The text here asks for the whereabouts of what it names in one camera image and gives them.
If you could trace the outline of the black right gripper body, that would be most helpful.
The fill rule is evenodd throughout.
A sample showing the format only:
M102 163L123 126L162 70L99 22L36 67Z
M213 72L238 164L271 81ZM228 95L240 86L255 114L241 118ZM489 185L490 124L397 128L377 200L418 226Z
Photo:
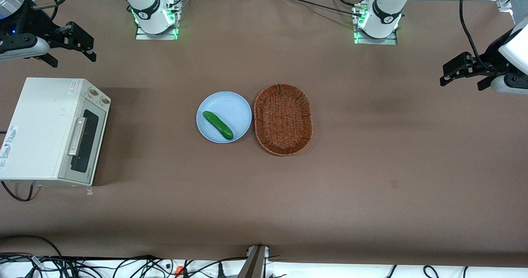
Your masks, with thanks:
M66 36L45 12L35 10L32 0L24 0L21 7L14 13L1 17L1 48L34 47L38 38L50 47L62 47Z

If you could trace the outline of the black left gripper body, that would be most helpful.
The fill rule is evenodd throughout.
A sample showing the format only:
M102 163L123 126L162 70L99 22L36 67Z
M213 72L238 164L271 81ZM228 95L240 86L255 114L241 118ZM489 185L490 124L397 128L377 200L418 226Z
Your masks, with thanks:
M509 63L508 60L499 52L499 48L507 42L511 31L504 33L498 39L494 40L487 47L483 54L479 55L480 60L475 59L476 62L473 64L472 73L468 77L475 77L477 75L504 75L507 73L516 73L517 68L513 64Z

